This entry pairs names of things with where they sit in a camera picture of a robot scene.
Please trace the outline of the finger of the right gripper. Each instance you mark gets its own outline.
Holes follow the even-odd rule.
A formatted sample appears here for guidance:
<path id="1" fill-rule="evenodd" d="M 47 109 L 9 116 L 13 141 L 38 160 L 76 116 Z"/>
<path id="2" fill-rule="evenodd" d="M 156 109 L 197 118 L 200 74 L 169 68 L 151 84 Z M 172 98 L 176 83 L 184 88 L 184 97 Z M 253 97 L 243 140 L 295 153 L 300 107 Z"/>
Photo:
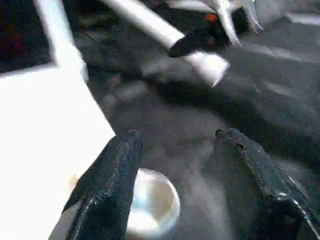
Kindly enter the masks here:
<path id="1" fill-rule="evenodd" d="M 170 47 L 168 56 L 170 58 L 185 57 L 195 51 L 207 50 L 216 43 L 216 38 L 208 30 L 193 30 Z"/>

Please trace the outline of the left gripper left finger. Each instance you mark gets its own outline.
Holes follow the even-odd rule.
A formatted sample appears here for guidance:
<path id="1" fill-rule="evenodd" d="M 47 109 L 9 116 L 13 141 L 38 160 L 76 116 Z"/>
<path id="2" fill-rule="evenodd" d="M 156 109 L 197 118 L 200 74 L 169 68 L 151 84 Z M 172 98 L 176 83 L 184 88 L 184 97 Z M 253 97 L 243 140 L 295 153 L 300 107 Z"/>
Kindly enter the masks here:
<path id="1" fill-rule="evenodd" d="M 113 137 L 77 181 L 49 239 L 125 239 L 142 153 L 138 131 Z"/>

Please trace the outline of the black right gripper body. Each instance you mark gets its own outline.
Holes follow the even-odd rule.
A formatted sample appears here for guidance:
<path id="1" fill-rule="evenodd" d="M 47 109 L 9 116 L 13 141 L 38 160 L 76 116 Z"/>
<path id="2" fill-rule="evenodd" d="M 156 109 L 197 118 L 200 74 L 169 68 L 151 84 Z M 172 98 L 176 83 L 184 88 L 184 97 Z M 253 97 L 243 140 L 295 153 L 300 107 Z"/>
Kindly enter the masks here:
<path id="1" fill-rule="evenodd" d="M 243 7 L 236 9 L 217 9 L 212 8 L 214 12 L 207 16 L 205 21 L 208 24 L 208 31 L 217 40 L 218 46 L 233 45 L 241 47 L 239 37 L 249 32 L 249 22 Z"/>

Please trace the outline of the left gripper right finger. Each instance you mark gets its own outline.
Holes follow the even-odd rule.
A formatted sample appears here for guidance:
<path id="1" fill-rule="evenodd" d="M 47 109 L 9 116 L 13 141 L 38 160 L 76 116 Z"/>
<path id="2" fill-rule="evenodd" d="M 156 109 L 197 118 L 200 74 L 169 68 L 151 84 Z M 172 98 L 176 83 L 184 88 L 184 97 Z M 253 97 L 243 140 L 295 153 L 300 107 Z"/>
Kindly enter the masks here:
<path id="1" fill-rule="evenodd" d="M 217 129 L 214 155 L 239 240 L 318 240 L 320 216 L 265 150 L 237 129 Z"/>

